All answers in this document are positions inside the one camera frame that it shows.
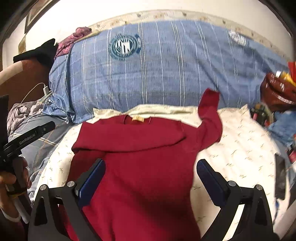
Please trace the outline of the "person's left hand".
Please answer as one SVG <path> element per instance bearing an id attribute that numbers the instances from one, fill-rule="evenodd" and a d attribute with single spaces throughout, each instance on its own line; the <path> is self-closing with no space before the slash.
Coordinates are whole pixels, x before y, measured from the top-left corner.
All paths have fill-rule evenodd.
<path id="1" fill-rule="evenodd" d="M 17 157 L 14 159 L 17 168 L 21 168 L 21 180 L 25 187 L 29 189 L 32 182 L 29 178 L 29 171 L 27 169 L 28 163 L 24 157 Z M 18 179 L 15 174 L 1 170 L 1 211 L 4 216 L 12 221 L 20 220 L 20 213 L 15 205 L 15 199 L 23 192 L 22 188 L 18 189 L 16 186 Z"/>

